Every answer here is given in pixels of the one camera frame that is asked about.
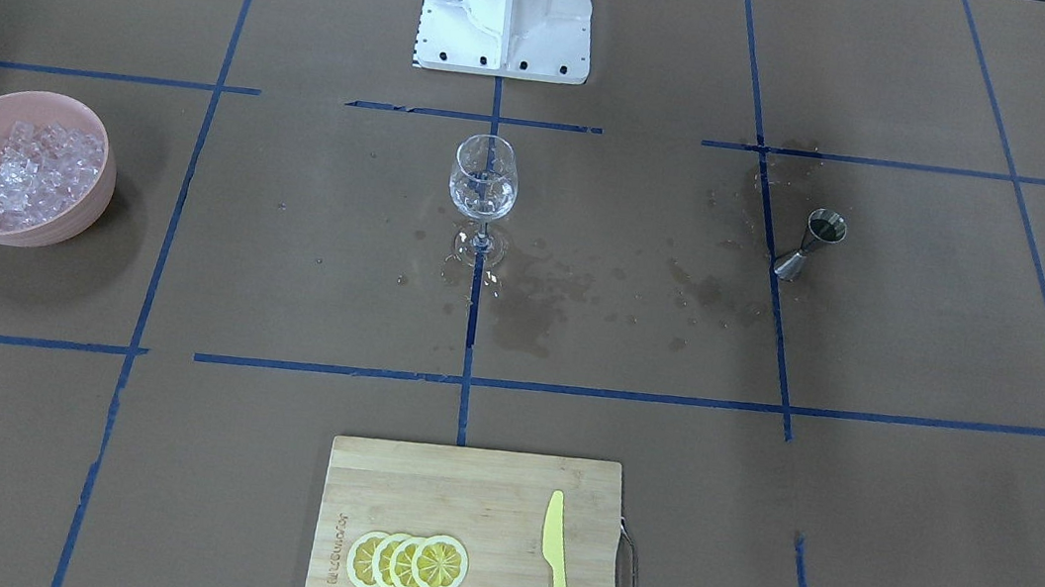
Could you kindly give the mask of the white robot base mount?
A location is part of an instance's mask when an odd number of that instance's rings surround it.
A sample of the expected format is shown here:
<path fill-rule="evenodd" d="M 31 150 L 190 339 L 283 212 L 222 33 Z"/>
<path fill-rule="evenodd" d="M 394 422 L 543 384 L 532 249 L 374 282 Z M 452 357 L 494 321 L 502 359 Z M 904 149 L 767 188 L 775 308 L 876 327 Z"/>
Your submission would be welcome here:
<path fill-rule="evenodd" d="M 416 67 L 551 84 L 591 74 L 594 0 L 423 0 Z"/>

